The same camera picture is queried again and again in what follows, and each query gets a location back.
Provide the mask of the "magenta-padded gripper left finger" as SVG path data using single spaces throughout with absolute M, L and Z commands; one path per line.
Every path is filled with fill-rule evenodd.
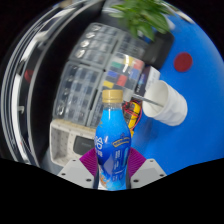
M 97 189 L 99 172 L 95 149 L 89 150 L 80 159 L 70 160 L 58 176 L 78 186 Z

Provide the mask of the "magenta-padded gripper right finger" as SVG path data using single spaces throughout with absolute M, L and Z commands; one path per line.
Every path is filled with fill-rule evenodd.
M 166 173 L 155 159 L 146 159 L 136 149 L 130 149 L 126 171 L 127 189 L 136 189 L 146 186 L 165 176 Z

